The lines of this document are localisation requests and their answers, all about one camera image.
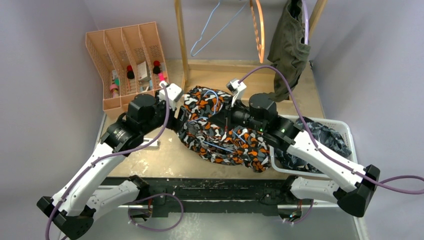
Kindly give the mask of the orange camouflage shorts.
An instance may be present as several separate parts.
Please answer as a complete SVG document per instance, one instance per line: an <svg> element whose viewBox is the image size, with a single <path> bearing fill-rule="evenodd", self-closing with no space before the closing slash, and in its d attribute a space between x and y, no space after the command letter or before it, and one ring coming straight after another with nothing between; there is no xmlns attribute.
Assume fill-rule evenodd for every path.
<svg viewBox="0 0 424 240"><path fill-rule="evenodd" d="M179 123L174 132L179 140L203 160L227 165L243 165L261 173L270 168L270 148L262 133L236 126L225 130L209 122L231 94L204 86L195 86L183 96Z"/></svg>

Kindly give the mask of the orange hanger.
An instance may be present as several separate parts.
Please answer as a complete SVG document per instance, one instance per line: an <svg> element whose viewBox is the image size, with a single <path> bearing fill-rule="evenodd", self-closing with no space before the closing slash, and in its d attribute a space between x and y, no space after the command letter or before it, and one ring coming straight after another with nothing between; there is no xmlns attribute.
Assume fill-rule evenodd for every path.
<svg viewBox="0 0 424 240"><path fill-rule="evenodd" d="M265 22L262 5L259 0L250 0L249 9L253 21L254 39L258 53L259 62L265 59Z"/></svg>

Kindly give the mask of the grey leaf pattern shorts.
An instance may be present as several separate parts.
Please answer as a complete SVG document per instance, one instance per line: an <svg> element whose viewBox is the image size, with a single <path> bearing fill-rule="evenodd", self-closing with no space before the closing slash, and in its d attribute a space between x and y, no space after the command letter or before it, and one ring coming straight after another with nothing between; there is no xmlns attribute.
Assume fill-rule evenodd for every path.
<svg viewBox="0 0 424 240"><path fill-rule="evenodd" d="M349 149L342 135L338 131L323 125L320 122L316 122L308 117L304 117L304 121L307 123L308 128L310 129L314 139L317 142L320 142L344 158L351 156L352 151ZM283 152L279 149L274 150L274 160L276 161L278 167L286 170L309 172L315 174L321 173L321 171L305 160Z"/></svg>

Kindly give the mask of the light blue hanger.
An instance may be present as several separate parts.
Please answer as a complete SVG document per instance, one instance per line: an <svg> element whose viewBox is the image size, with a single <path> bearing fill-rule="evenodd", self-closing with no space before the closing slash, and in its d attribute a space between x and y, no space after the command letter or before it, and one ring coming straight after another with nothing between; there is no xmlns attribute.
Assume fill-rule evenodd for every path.
<svg viewBox="0 0 424 240"><path fill-rule="evenodd" d="M189 52L191 57L196 57L211 43L218 44L216 38L225 32L228 26L244 11L248 5L247 0L217 0L211 9L198 39L193 43Z"/></svg>

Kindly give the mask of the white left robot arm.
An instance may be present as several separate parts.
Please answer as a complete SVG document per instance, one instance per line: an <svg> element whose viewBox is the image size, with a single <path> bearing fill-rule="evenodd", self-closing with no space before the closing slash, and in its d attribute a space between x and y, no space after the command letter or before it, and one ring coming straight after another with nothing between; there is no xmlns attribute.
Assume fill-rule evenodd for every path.
<svg viewBox="0 0 424 240"><path fill-rule="evenodd" d="M82 237L104 214L126 203L142 205L155 196L150 185L137 175L125 179L118 186L103 194L95 194L109 173L132 152L142 150L146 134L160 128L160 136L177 108L182 93L165 96L139 94L111 124L93 153L75 176L55 195L43 196L37 207L48 217L45 238L50 238L54 224L66 238Z"/></svg>

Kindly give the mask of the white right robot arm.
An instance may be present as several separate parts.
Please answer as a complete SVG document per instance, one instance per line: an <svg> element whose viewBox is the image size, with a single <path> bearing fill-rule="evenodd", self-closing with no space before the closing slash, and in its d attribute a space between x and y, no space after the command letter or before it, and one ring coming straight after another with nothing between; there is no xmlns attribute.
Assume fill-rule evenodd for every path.
<svg viewBox="0 0 424 240"><path fill-rule="evenodd" d="M313 135L294 121L280 116L276 103L264 93L250 97L248 105L230 98L209 121L230 131L243 127L258 131L264 142L296 156L320 170L329 179L290 177L280 196L288 204L301 199L314 199L337 204L344 212L361 218L377 189L380 169L350 161L317 142Z"/></svg>

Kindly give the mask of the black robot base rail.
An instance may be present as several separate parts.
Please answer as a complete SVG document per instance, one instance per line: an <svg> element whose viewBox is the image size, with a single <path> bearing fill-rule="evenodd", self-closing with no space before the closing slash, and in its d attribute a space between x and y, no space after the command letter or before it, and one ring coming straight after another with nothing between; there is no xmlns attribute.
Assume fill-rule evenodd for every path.
<svg viewBox="0 0 424 240"><path fill-rule="evenodd" d="M291 196L284 179L145 177L149 185L131 205L154 218L170 213L261 214L294 222L312 201Z"/></svg>

